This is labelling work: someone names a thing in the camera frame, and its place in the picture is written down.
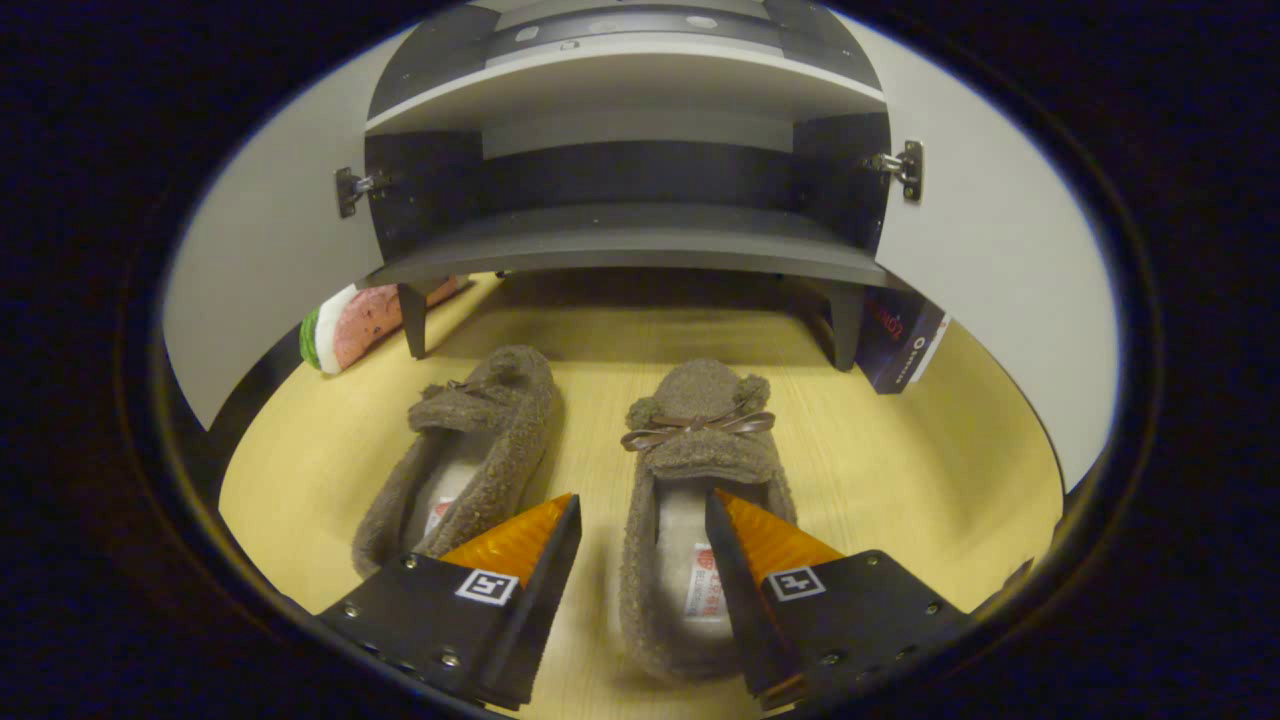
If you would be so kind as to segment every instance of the brown fuzzy slipper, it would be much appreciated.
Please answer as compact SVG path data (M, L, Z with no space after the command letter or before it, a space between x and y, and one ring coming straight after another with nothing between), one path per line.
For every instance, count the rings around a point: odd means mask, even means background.
M749 500L795 524L791 489L764 413L769 383L716 360L672 370L627 414L640 454L622 547L621 623L650 675L700 680L740 671L704 528L707 491Z
M547 359L526 346L426 388L408 411L419 437L356 529L356 571L404 552L439 557L511 518L547 448L553 392Z

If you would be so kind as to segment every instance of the wooden floor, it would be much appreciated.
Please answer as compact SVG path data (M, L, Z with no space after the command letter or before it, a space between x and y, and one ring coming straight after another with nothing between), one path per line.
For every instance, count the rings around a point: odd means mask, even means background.
M339 377L302 365L242 439L220 510L282 592L320 611L358 584L349 542L412 441L406 410L493 348L552 363L559 411L522 506L582 502L582 542L521 717L759 714L741 679L673 688L617 646L616 579L635 456L631 402L676 364L716 357L772 382L773 430L803 529L847 552L879 548L969 611L1042 555L1061 515L1057 465L1036 415L957 324L922 380L877 396L827 360L819 301L792 281L684 270L480 275L428 315L430 357L403 333Z

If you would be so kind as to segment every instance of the box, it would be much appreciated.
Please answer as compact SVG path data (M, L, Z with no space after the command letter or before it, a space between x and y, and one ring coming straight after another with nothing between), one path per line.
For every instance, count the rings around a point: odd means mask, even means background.
M951 318L914 291L868 287L858 366L877 393L895 393L924 374Z

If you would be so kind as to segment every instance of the cabinet door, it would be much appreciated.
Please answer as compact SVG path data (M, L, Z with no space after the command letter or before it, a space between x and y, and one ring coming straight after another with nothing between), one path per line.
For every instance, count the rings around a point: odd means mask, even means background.
M1073 488L1106 442L1116 300L1088 210L1032 138L910 47L841 18L884 92L893 152L924 143L923 201L890 192L876 260L964 324L1018 383Z
M398 33L303 90L196 205L163 305L169 361L205 428L307 313L383 264L367 205L339 219L334 170L364 172L365 120Z

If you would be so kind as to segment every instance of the cabinet door hinge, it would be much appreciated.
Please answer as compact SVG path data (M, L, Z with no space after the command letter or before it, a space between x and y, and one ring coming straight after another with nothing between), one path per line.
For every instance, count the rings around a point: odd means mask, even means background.
M385 195L387 187L392 184L388 176L372 172L367 177L358 177L351 168L342 168L333 174L334 191L338 199L338 217L349 218L356 214L356 201L366 192L371 197L379 193Z
M905 149L897 155L872 155L863 160L863 167L901 181L902 197L911 202L919 202L924 197L924 143L919 140L908 140Z

